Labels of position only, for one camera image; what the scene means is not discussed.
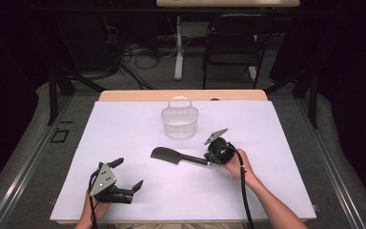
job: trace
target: wooden table edge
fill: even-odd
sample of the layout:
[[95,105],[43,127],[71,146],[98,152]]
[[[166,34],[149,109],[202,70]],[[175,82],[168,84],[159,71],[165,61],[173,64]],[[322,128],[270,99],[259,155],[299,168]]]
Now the wooden table edge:
[[268,101],[263,90],[117,90],[104,91],[98,101],[170,101],[176,96],[185,96],[191,101],[212,99]]

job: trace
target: human arm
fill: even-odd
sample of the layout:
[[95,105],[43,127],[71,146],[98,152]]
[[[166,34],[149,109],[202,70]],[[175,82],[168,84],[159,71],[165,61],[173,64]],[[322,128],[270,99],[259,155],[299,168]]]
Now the human arm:
[[[243,159],[243,165],[246,171],[245,183],[259,199],[273,228],[307,228],[299,217],[280,199],[273,195],[266,186],[264,186],[260,179],[257,178],[246,153],[241,149],[237,149],[237,151]],[[240,178],[240,163],[237,154],[235,154],[227,164],[222,166],[234,177]]]
[[[92,198],[92,200],[93,200],[93,206],[96,206],[94,208],[96,219],[99,220],[105,215],[105,213],[109,210],[112,204],[105,202],[97,202],[96,198]],[[83,205],[81,218],[76,224],[75,229],[91,229],[91,227],[92,227],[92,209],[89,200],[89,194],[87,191],[85,195],[85,202]]]

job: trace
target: black spatula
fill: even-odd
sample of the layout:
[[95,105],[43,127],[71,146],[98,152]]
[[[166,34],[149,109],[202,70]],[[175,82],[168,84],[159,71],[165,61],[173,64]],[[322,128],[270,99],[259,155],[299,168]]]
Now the black spatula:
[[198,158],[198,157],[194,157],[194,156],[183,155],[173,149],[169,149],[166,147],[154,148],[152,151],[151,157],[156,158],[156,159],[166,160],[173,164],[179,163],[179,161],[182,159],[189,160],[191,162],[199,163],[199,164],[203,164],[203,165],[209,164],[209,161],[206,159]]

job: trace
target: clear plastic basket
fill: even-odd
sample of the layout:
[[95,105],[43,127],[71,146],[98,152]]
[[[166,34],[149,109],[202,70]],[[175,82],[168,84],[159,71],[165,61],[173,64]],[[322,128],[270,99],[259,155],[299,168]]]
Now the clear plastic basket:
[[[172,106],[173,104],[189,102],[188,106]],[[198,110],[189,98],[177,96],[171,99],[168,107],[162,111],[162,121],[167,136],[183,139],[195,134],[197,130]]]

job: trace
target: human hand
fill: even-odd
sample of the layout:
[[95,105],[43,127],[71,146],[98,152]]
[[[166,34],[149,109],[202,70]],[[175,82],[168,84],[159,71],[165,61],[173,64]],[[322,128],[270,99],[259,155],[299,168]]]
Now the human hand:
[[[247,177],[255,177],[254,175],[254,171],[252,169],[252,165],[249,162],[248,156],[246,155],[246,152],[243,151],[242,149],[236,149],[240,156],[242,157],[243,160],[243,165],[245,167],[245,176]],[[233,158],[231,158],[231,160],[224,164],[221,165],[222,167],[224,167],[226,170],[228,170],[228,172],[230,172],[234,177],[236,178],[240,178],[240,161],[239,161],[239,157],[237,154],[234,154]]]

